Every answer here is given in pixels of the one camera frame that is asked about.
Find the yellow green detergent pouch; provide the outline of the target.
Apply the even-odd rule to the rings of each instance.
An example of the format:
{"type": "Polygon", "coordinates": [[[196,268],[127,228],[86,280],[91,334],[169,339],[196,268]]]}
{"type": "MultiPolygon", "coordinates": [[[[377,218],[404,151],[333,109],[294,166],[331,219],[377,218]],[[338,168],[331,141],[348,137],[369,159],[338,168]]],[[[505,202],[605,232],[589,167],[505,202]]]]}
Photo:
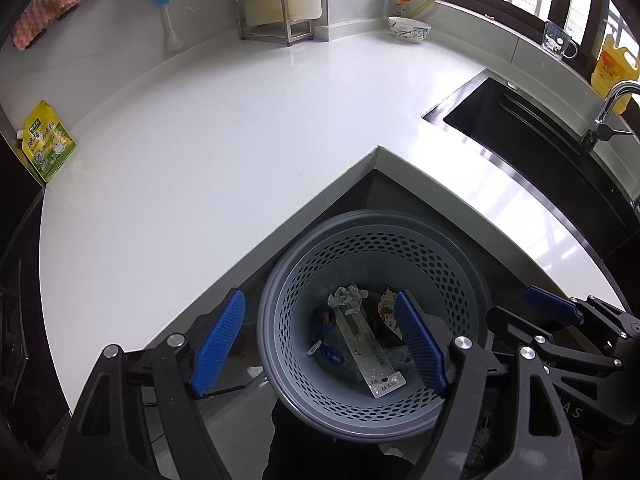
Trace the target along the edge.
{"type": "Polygon", "coordinates": [[[43,182],[50,182],[76,148],[54,108],[41,100],[17,133],[21,149],[43,182]]]}

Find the black stove top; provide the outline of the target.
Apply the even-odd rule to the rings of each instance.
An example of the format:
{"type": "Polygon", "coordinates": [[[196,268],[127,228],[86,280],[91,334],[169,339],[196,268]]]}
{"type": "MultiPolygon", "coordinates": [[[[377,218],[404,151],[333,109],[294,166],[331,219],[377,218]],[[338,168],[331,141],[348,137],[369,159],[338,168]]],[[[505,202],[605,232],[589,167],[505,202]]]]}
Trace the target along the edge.
{"type": "Polygon", "coordinates": [[[44,328],[40,292],[43,187],[1,141],[1,415],[33,456],[67,416],[44,328]]]}

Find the grey perforated trash basket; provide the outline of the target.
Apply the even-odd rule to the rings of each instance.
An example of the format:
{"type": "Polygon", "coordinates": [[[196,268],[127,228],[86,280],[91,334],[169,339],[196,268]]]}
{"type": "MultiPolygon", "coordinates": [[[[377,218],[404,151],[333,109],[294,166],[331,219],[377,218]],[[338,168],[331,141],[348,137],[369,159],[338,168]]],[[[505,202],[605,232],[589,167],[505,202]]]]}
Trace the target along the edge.
{"type": "Polygon", "coordinates": [[[339,287],[369,292],[361,313],[382,349],[405,346],[383,324],[387,287],[408,290],[456,336],[483,347],[492,301],[480,266],[460,240],[432,222],[390,211],[357,210],[322,222],[279,260],[260,300],[257,336],[267,377],[302,422],[347,440],[388,442],[433,428],[442,405],[416,366],[406,384],[375,399],[326,300],[339,287]]]}

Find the clear glass mug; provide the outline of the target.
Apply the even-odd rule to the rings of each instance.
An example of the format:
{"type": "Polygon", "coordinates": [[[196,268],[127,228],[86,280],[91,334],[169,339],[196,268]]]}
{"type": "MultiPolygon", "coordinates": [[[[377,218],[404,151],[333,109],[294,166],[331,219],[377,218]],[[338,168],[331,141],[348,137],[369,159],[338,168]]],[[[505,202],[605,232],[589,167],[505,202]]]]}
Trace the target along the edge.
{"type": "Polygon", "coordinates": [[[561,26],[548,21],[544,24],[541,47],[557,60],[571,60],[578,55],[578,45],[561,26]]]}

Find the black kitchen sink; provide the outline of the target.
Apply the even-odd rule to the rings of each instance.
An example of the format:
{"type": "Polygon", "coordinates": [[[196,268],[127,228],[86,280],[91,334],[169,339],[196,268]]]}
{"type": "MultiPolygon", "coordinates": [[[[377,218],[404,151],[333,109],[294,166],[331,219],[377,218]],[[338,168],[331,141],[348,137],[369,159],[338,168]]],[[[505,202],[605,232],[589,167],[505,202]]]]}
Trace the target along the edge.
{"type": "Polygon", "coordinates": [[[639,211],[604,162],[558,116],[483,70],[423,119],[484,148],[594,259],[623,305],[639,307],[639,211]]]}

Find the chrome faucet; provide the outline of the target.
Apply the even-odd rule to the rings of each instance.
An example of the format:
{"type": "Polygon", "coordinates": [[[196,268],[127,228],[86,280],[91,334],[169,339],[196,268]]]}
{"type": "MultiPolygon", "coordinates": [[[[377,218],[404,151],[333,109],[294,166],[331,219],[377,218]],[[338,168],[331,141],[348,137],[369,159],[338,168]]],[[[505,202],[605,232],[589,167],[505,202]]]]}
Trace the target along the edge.
{"type": "Polygon", "coordinates": [[[608,115],[612,113],[616,102],[620,98],[630,96],[631,94],[638,94],[639,90],[640,84],[638,84],[637,81],[622,80],[613,84],[613,87],[604,98],[600,112],[596,118],[593,119],[582,140],[580,140],[580,144],[582,144],[582,148],[586,152],[593,151],[599,142],[608,142],[614,138],[614,136],[633,136],[639,139],[638,133],[614,129],[606,122],[608,115]]]}

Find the white bottle brush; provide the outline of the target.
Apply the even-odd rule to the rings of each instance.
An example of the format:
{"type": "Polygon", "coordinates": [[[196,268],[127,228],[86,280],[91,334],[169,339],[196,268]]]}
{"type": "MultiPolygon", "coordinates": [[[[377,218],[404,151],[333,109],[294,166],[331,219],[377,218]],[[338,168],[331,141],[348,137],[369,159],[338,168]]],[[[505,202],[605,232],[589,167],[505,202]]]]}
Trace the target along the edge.
{"type": "Polygon", "coordinates": [[[169,13],[170,0],[155,0],[155,1],[158,7],[160,8],[160,20],[162,21],[164,35],[165,35],[165,40],[164,40],[165,49],[170,53],[179,52],[183,47],[183,43],[180,40],[178,34],[176,33],[174,29],[174,25],[172,24],[172,21],[171,21],[171,17],[169,13]]]}

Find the knife blister package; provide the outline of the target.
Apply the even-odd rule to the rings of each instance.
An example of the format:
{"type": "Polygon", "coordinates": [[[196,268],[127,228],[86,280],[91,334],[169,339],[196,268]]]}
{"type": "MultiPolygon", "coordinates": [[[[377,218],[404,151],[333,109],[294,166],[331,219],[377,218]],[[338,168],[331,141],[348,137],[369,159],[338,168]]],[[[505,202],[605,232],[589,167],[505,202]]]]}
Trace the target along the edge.
{"type": "Polygon", "coordinates": [[[404,386],[405,377],[394,369],[362,313],[341,307],[335,307],[334,313],[337,327],[372,396],[381,399],[404,386]]]}

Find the red white snack wrapper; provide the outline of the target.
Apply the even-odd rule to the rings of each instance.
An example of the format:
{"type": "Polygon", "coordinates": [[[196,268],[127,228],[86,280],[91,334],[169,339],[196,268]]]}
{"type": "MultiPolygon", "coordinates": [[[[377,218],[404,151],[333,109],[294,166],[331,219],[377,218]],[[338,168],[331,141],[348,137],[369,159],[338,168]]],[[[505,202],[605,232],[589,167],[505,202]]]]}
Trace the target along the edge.
{"type": "Polygon", "coordinates": [[[402,333],[395,318],[395,299],[397,292],[387,287],[378,300],[378,315],[383,324],[394,334],[396,338],[402,340],[402,333]]]}

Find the white patterned ceramic bowl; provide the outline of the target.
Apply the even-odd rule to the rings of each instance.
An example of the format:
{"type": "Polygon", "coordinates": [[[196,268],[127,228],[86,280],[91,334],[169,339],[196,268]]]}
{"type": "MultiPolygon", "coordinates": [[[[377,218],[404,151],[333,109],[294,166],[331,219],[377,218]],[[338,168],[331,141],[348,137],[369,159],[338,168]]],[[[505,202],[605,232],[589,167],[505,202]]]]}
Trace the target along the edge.
{"type": "Polygon", "coordinates": [[[426,40],[431,31],[429,24],[402,16],[390,16],[387,19],[387,26],[396,39],[408,44],[420,44],[426,40]]]}

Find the steel cutting board rack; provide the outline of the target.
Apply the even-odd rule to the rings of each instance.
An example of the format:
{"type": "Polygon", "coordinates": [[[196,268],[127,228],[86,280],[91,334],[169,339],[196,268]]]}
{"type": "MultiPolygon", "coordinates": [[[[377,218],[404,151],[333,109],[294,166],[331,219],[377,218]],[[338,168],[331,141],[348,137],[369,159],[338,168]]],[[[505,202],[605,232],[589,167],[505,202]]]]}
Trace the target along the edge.
{"type": "Polygon", "coordinates": [[[294,20],[288,0],[234,0],[241,40],[257,40],[291,47],[314,39],[314,20],[294,20]]]}

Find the clear plastic wrap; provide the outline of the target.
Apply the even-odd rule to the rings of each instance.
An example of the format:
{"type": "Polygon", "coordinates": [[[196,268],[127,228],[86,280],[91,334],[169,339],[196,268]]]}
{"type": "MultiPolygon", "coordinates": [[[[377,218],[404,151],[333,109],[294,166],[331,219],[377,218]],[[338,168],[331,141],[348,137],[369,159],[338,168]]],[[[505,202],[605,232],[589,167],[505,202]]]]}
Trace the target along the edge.
{"type": "Polygon", "coordinates": [[[407,346],[400,346],[393,349],[384,349],[384,370],[388,374],[401,372],[405,374],[408,370],[412,370],[414,362],[410,356],[410,352],[407,346]]]}

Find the pink sponge cloth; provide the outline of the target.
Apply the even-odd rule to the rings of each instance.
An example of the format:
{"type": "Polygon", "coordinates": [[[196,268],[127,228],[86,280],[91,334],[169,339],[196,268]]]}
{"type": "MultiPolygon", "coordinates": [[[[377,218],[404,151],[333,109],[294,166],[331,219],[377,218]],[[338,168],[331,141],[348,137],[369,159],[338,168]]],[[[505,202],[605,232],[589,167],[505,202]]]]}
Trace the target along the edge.
{"type": "Polygon", "coordinates": [[[81,0],[32,0],[11,30],[14,47],[26,50],[54,21],[79,6],[81,0]]]}

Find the yellow oil jug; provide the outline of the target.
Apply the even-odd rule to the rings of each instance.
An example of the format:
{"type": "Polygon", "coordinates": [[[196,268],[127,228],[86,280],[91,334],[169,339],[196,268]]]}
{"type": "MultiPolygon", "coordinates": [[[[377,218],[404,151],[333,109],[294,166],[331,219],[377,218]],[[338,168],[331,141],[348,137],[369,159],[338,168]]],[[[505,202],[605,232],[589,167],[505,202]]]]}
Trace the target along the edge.
{"type": "Polygon", "coordinates": [[[590,84],[600,98],[605,99],[608,92],[623,80],[639,79],[639,58],[627,47],[616,47],[612,35],[603,41],[596,67],[590,84]]]}

